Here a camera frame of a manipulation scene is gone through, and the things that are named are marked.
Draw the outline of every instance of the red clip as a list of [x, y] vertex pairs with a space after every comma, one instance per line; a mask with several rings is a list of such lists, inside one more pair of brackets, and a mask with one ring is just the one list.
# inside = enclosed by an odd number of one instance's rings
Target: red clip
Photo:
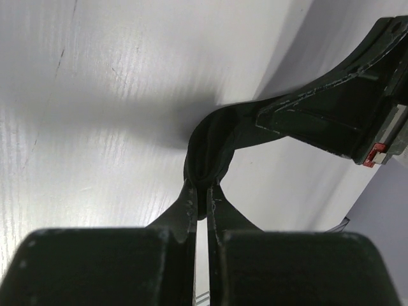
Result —
[[375, 155], [376, 155], [378, 152], [379, 152], [379, 153], [384, 153], [385, 149], [386, 149], [385, 144], [383, 144], [383, 143], [376, 143], [376, 144], [372, 147], [370, 153], [368, 153], [368, 156], [367, 156], [367, 158], [365, 159], [365, 161], [364, 161], [364, 163], [363, 163], [363, 166], [366, 166], [366, 167], [369, 167], [369, 168], [374, 167], [375, 163], [374, 163], [372, 160], [375, 158]]

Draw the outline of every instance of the white wood grain surface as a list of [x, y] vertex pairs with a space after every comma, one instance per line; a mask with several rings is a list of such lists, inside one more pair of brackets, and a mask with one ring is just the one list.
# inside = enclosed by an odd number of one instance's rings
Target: white wood grain surface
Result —
[[[404, 13], [403, 0], [0, 0], [0, 275], [37, 228], [148, 224], [177, 198], [206, 114], [322, 75]], [[237, 151], [222, 185], [266, 230], [325, 230], [374, 173], [284, 139]]]

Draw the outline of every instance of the white wall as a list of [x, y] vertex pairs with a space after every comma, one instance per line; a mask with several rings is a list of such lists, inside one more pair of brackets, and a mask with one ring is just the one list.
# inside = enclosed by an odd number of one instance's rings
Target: white wall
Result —
[[401, 298], [408, 298], [408, 169], [382, 166], [348, 213], [347, 231], [369, 237], [380, 250]]

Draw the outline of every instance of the scratch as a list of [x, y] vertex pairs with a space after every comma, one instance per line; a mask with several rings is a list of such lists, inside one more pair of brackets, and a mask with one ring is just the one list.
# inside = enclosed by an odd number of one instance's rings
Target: scratch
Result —
[[61, 66], [61, 61], [62, 61], [62, 58], [64, 57], [64, 52], [65, 52], [65, 48], [63, 48], [63, 50], [62, 50], [62, 52], [61, 52], [61, 56], [59, 57], [59, 62], [58, 62], [57, 69], [55, 70], [55, 77], [54, 77], [54, 79], [57, 78], [58, 69], [59, 69], [59, 66]]
[[72, 21], [72, 19], [74, 19], [75, 11], [77, 10], [77, 9], [76, 9], [76, 8], [77, 8], [77, 4], [78, 4], [78, 0], [75, 0], [74, 9], [73, 9], [73, 11], [72, 11], [71, 21]]
[[47, 111], [47, 109], [48, 109], [48, 106], [49, 106], [49, 104], [50, 104], [51, 97], [52, 97], [52, 90], [50, 91], [50, 94], [48, 95], [47, 101], [45, 102], [44, 111], [43, 111], [43, 114], [42, 114], [42, 116], [41, 116], [40, 125], [39, 125], [39, 128], [38, 128], [37, 136], [36, 136], [36, 139], [35, 139], [35, 141], [34, 141], [33, 147], [32, 147], [32, 149], [31, 149], [30, 153], [27, 155], [27, 159], [25, 160], [25, 163], [24, 163], [23, 167], [21, 168], [21, 171], [23, 171], [23, 170], [26, 168], [26, 166], [28, 165], [28, 162], [29, 162], [29, 160], [30, 160], [31, 154], [34, 152], [34, 150], [35, 150], [35, 148], [36, 148], [38, 138], [40, 137], [41, 127], [42, 127], [43, 124], [44, 124], [45, 113], [46, 113], [46, 111]]
[[79, 192], [82, 193], [84, 191], [91, 190], [91, 189], [92, 189], [92, 187], [85, 187], [85, 188], [82, 188], [81, 190], [79, 190]]
[[117, 72], [116, 70], [114, 70], [113, 67], [111, 67], [111, 69], [112, 69], [112, 71], [115, 73], [116, 77], [117, 77], [119, 80], [121, 80], [122, 82], [124, 82], [126, 85], [128, 84], [128, 83], [126, 83], [126, 81], [120, 76], [120, 74], [118, 74], [118, 72]]

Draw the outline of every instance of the red tab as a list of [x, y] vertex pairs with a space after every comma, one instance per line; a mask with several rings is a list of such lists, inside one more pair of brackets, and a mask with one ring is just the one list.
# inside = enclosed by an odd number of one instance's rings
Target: red tab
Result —
[[376, 155], [378, 152], [383, 153], [383, 152], [385, 151], [385, 149], [386, 149], [385, 144], [383, 144], [383, 143], [376, 143], [376, 144], [372, 147], [370, 153], [368, 153], [368, 156], [367, 156], [367, 158], [365, 159], [365, 161], [364, 161], [364, 163], [363, 163], [363, 166], [366, 166], [366, 167], [369, 167], [369, 168], [374, 167], [375, 163], [373, 163], [372, 160], [374, 159], [375, 155]]

